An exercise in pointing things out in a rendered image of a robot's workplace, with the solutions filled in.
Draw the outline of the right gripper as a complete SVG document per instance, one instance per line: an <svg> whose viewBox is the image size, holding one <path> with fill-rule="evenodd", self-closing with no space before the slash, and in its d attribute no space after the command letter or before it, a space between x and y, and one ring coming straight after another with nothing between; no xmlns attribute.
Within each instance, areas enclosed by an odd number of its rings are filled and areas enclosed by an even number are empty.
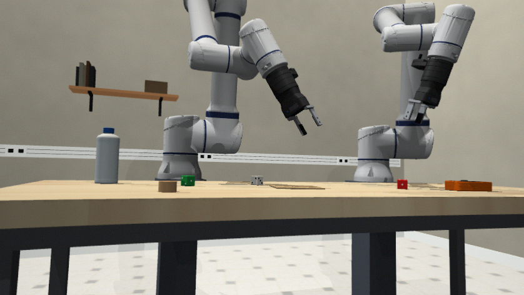
<svg viewBox="0 0 524 295"><path fill-rule="evenodd" d="M264 58L258 65L258 71L266 79L275 98L281 104L281 110L288 121L294 120L302 136L306 135L303 125L296 116L303 110L309 109L317 126L321 126L314 105L310 105L307 98L301 94L295 81L298 74L294 68L287 67L288 62L282 52L273 53Z"/></svg>

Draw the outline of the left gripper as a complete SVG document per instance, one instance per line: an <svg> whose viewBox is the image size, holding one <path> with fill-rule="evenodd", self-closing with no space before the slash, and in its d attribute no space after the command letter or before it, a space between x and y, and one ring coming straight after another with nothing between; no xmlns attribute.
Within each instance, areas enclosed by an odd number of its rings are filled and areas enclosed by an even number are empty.
<svg viewBox="0 0 524 295"><path fill-rule="evenodd" d="M454 46L432 44L427 55L428 61L421 58L422 54L418 59L413 60L411 66L424 72L414 99L408 100L403 119L410 120L415 103L421 104L415 120L415 123L418 124L422 124L427 108L438 107L441 92L447 84L453 65L457 63L460 53L461 49Z"/></svg>

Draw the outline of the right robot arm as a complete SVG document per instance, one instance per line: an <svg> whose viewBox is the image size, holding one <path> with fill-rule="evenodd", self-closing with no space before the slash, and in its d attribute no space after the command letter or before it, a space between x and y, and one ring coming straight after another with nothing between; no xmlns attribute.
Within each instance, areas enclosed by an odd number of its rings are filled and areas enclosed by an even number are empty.
<svg viewBox="0 0 524 295"><path fill-rule="evenodd" d="M189 66L212 72L211 98L206 120L196 115L164 120L163 162L158 179L181 179L181 176L201 179L198 153L238 152L243 135L236 108L238 78L255 78L259 73L257 65L267 56L281 52L262 19L251 20L240 30L247 0L183 0L183 3L189 13L192 35ZM239 37L241 47L237 47Z"/></svg>

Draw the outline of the green die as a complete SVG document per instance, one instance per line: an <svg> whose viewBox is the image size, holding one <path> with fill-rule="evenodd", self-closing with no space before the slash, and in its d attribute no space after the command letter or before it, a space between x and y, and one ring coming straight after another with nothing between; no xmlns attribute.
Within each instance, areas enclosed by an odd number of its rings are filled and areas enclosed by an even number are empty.
<svg viewBox="0 0 524 295"><path fill-rule="evenodd" d="M194 186L195 176L181 176L181 186Z"/></svg>

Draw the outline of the orange digital multimeter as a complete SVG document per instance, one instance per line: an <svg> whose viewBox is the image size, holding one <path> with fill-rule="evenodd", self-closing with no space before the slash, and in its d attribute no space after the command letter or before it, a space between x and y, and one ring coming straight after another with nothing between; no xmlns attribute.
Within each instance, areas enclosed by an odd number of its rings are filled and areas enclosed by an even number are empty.
<svg viewBox="0 0 524 295"><path fill-rule="evenodd" d="M445 181L445 190L451 191L492 191L492 182Z"/></svg>

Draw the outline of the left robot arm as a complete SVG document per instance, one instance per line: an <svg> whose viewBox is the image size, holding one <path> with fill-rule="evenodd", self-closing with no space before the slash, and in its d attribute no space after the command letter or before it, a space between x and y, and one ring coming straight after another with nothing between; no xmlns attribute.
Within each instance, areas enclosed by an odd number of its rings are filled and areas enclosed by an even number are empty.
<svg viewBox="0 0 524 295"><path fill-rule="evenodd" d="M403 119L408 100L414 99L424 72L411 64L420 54L422 59L428 60L432 44L462 49L474 17L472 7L452 4L445 8L439 23L435 23L433 2L389 5L375 13L373 25L381 33L382 50L401 52L400 114L395 129L390 129L389 125L359 129L354 181L392 183L390 159L429 158L434 132L426 113L422 124L415 123L421 104L415 103L410 120Z"/></svg>

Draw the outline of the grey plastic bottle with blue cap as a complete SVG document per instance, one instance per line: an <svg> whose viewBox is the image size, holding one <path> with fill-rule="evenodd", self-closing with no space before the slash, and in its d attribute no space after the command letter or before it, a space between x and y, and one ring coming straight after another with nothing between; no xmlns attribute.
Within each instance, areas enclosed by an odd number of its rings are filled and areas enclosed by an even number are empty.
<svg viewBox="0 0 524 295"><path fill-rule="evenodd" d="M96 139L96 184L118 183L119 166L119 136L114 134L114 128L104 127L103 133Z"/></svg>

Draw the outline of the brown cylinder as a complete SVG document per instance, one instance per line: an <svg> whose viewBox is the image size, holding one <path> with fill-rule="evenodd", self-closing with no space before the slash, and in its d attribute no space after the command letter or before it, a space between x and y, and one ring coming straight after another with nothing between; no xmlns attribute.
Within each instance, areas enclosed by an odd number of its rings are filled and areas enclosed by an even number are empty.
<svg viewBox="0 0 524 295"><path fill-rule="evenodd" d="M177 181L159 181L158 192L175 193L177 191Z"/></svg>

